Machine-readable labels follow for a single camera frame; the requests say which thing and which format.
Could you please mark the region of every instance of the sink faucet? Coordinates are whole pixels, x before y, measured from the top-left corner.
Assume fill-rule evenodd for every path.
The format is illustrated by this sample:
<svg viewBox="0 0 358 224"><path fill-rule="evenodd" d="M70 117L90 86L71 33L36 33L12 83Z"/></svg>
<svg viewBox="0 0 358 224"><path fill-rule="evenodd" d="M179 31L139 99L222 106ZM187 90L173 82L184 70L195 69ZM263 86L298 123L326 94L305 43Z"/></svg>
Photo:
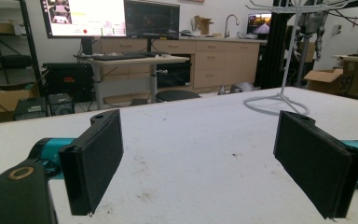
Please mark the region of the sink faucet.
<svg viewBox="0 0 358 224"><path fill-rule="evenodd" d="M225 38L227 38L227 37L229 36L229 32L227 31L227 23L228 23L228 18L230 18L230 17L232 17L232 16L235 17L235 23L236 23L237 25L240 24L240 22L238 21L237 17L236 17L234 14L228 15L228 16L227 16L227 19L226 19Z"/></svg>

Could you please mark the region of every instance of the monitor screen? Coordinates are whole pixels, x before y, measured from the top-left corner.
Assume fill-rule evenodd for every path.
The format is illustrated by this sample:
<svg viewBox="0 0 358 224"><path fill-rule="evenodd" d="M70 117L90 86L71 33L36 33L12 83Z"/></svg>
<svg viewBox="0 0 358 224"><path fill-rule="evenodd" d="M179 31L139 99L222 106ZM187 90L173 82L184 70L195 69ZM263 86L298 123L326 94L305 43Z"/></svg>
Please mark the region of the monitor screen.
<svg viewBox="0 0 358 224"><path fill-rule="evenodd" d="M179 38L179 5L124 0L124 8L128 37Z"/></svg>
<svg viewBox="0 0 358 224"><path fill-rule="evenodd" d="M48 38L126 36L123 0L40 0Z"/></svg>
<svg viewBox="0 0 358 224"><path fill-rule="evenodd" d="M258 39L267 39L272 14L254 13L248 16L247 35L257 35Z"/></svg>

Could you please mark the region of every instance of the stool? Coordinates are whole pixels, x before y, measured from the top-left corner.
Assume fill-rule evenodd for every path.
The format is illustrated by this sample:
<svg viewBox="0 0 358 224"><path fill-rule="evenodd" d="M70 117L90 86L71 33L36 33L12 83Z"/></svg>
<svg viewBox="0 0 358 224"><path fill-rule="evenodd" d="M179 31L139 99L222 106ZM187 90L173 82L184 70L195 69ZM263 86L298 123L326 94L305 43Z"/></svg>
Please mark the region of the stool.
<svg viewBox="0 0 358 224"><path fill-rule="evenodd" d="M194 99L194 98L200 98L200 96L192 91L169 90L169 91L160 91L156 94L156 101L159 103L187 100L187 99Z"/></svg>

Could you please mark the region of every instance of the white wire stand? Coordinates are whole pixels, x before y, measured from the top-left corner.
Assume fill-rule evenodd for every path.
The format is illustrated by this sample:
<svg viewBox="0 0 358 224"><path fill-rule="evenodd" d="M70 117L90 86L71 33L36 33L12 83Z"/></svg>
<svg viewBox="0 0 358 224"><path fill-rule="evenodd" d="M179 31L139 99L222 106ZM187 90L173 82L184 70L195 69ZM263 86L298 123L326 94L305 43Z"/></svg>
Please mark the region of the white wire stand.
<svg viewBox="0 0 358 224"><path fill-rule="evenodd" d="M255 7L248 7L247 5L246 5L246 7L251 9L251 10L267 10L267 11L271 11L271 12L274 12L274 13L296 14L296 16L295 16L295 24L297 24L299 17L303 13L313 13L313 12L340 9L340 8L344 8L348 3L354 2L354 1L356 1L356 0L346 0L346 1L343 1L343 0L331 0L331 1L328 1L327 0L327 1L324 1L324 3L321 3L321 4L317 5L318 1L314 0L313 5L303 6L302 5L302 0L293 0L291 2L293 5L289 6L289 0L287 0L285 7L267 7L267 6L257 5L257 4L255 4L255 2L253 0L250 0L250 2ZM290 61L291 61L291 58L292 58L292 52L293 52L293 46L294 46L294 42L295 42L295 36L296 36L296 29L293 29L292 36L291 36L291 39L290 39L288 58L286 59L286 66L284 68L284 75L283 75L281 92L278 92L276 95L272 95L272 96L261 96L261 97L248 98L248 99L243 101L246 106L248 106L249 108L251 108L251 109L253 109L253 110L257 111L257 112L261 112L261 113L265 113L265 114L269 114L269 115L279 115L279 112L274 112L274 111L271 111L271 110L263 109L263 108L260 107L260 105L251 105L250 104L251 102L260 101L260 100L275 100L275 101L285 102L286 104L288 104L298 114L302 114L302 115L309 114L310 110L305 105L303 105L301 103L298 103L298 102L295 102L295 101L292 101L292 100L290 100L288 97L286 97L283 94L284 87L286 86L287 74L289 72L289 64L290 64Z"/></svg>

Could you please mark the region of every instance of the black shelving unit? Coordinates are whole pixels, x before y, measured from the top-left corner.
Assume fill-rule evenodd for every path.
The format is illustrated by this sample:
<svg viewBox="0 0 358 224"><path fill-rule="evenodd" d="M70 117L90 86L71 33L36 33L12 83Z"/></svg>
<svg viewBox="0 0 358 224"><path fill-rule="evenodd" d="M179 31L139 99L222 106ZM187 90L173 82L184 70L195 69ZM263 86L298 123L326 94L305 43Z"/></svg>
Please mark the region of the black shelving unit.
<svg viewBox="0 0 358 224"><path fill-rule="evenodd" d="M22 26L23 26L23 29L25 30L25 34L22 34L22 35L0 34L0 57L4 56L3 52L1 50L2 46L5 46L6 48L10 49L15 54L21 55L17 50L15 50L14 47L11 47L10 44L3 41L1 38L2 36L12 36L13 38L18 38L19 41L20 41L20 38L26 37L27 42L28 42L28 47L29 47L29 53L30 53L31 60L32 60L32 69L34 70L34 78L36 81L38 81L41 78L40 70L39 70L39 63L38 63L37 57L36 57L34 38L33 38L33 33L32 33L32 29L31 29L31 25L30 25L30 19L28 16L28 9L27 9L25 0L0 1L0 8L8 9L8 10L16 9L16 7L13 7L14 4L19 4L21 15L22 15ZM7 72L8 72L7 69L6 68L0 68L0 69L3 69L3 71L5 73L6 80L7 80L7 84L9 84L9 80L7 78ZM37 85L38 85L40 95L44 95L42 83L40 81L38 81Z"/></svg>

